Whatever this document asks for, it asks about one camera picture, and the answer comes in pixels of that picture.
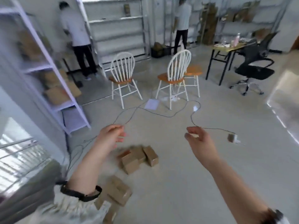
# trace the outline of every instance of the hand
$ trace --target hand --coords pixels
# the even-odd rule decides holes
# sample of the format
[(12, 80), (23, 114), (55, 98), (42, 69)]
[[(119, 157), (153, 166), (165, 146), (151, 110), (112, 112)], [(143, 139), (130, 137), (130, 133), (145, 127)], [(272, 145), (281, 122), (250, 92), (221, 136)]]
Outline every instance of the hand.
[(123, 138), (121, 137), (125, 136), (124, 126), (111, 124), (100, 131), (99, 135), (96, 137), (93, 148), (108, 154), (117, 147), (116, 142), (123, 142)]
[[(185, 139), (189, 142), (195, 157), (209, 170), (211, 164), (220, 160), (213, 140), (201, 127), (187, 127), (187, 131)], [(197, 134), (198, 137), (193, 137), (191, 133)]]

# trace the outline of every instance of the table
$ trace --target table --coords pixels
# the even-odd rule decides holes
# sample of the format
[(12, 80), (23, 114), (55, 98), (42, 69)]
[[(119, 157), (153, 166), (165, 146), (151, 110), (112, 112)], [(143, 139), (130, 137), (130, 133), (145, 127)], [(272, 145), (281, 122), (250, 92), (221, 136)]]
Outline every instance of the table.
[[(231, 53), (239, 50), (239, 49), (242, 49), (246, 46), (246, 43), (242, 43), (242, 42), (239, 42), (235, 47), (218, 47), (218, 46), (213, 46), (213, 50), (212, 50), (212, 54), (211, 54), (211, 58), (210, 58), (210, 63), (209, 63), (209, 67), (207, 69), (207, 75), (206, 75), (206, 80), (209, 76), (209, 72), (210, 72), (210, 68), (211, 68), (211, 64), (212, 64), (212, 60), (215, 60), (215, 61), (219, 61), (219, 62), (223, 62), (225, 63), (225, 66), (224, 66), (224, 69), (223, 69), (223, 72), (222, 72), (222, 75), (221, 75), (221, 79), (220, 79), (220, 82), (219, 82), (219, 86), (221, 86), (221, 83), (223, 81), (223, 78), (224, 78), (224, 74), (226, 72), (226, 68), (227, 68), (227, 65), (230, 61), (230, 56), (231, 56)], [(226, 56), (226, 60), (219, 60), (219, 59), (216, 59), (216, 56), (214, 57), (214, 52), (215, 50), (218, 50), (218, 51), (222, 51), (222, 52), (227, 52), (227, 56)]]

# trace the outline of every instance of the person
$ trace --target person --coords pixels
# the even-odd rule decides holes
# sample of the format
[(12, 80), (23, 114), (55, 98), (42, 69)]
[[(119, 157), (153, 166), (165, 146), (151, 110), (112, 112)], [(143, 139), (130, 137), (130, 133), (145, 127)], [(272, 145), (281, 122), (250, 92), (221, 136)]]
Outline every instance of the person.
[(176, 39), (174, 41), (174, 53), (176, 54), (178, 51), (178, 43), (181, 39), (183, 40), (183, 45), (186, 49), (187, 47), (187, 38), (188, 38), (188, 28), (189, 28), (189, 19), (191, 16), (192, 7), (186, 0), (179, 0), (179, 7), (175, 14), (174, 25), (173, 25), (173, 33), (175, 29), (176, 31)]
[[(31, 223), (98, 223), (101, 213), (93, 203), (101, 191), (97, 186), (100, 168), (116, 147), (116, 142), (123, 142), (125, 136), (121, 125), (103, 128), (69, 181), (54, 187), (54, 202), (40, 206), (33, 214)], [(280, 211), (271, 210), (260, 200), (220, 158), (206, 131), (200, 127), (187, 127), (185, 139), (198, 161), (211, 173), (237, 224), (289, 223)]]
[(89, 81), (91, 80), (91, 78), (88, 76), (90, 72), (86, 68), (84, 55), (89, 64), (91, 73), (93, 73), (95, 76), (97, 74), (97, 67), (92, 56), (92, 47), (84, 19), (80, 13), (73, 10), (65, 1), (59, 3), (59, 9), (61, 10), (60, 20), (62, 23), (62, 28), (67, 35), (71, 36), (72, 47), (82, 74), (84, 75), (85, 80)]

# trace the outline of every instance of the white shirt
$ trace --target white shirt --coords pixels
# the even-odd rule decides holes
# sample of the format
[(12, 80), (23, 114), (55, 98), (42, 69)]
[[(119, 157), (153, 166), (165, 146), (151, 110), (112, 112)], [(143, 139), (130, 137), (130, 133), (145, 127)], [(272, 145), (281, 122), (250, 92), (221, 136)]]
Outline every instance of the white shirt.
[(64, 30), (71, 34), (73, 46), (89, 45), (90, 40), (85, 28), (85, 22), (80, 13), (66, 7), (61, 11), (60, 20)]
[(178, 30), (187, 30), (189, 28), (191, 9), (191, 5), (186, 2), (178, 7), (176, 12), (176, 17), (178, 18)]

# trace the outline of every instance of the white paper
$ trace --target white paper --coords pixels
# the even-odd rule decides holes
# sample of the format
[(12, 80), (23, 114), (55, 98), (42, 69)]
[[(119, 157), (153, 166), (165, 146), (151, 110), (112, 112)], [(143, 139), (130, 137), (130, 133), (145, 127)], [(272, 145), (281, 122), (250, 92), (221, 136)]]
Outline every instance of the white paper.
[(109, 208), (111, 207), (111, 205), (112, 204), (106, 200), (103, 202), (102, 206), (99, 209), (99, 214), (100, 214), (99, 223), (103, 223), (103, 220), (104, 220), (107, 212), (109, 211)]
[(144, 108), (156, 110), (158, 108), (159, 102), (160, 101), (156, 99), (149, 99)]

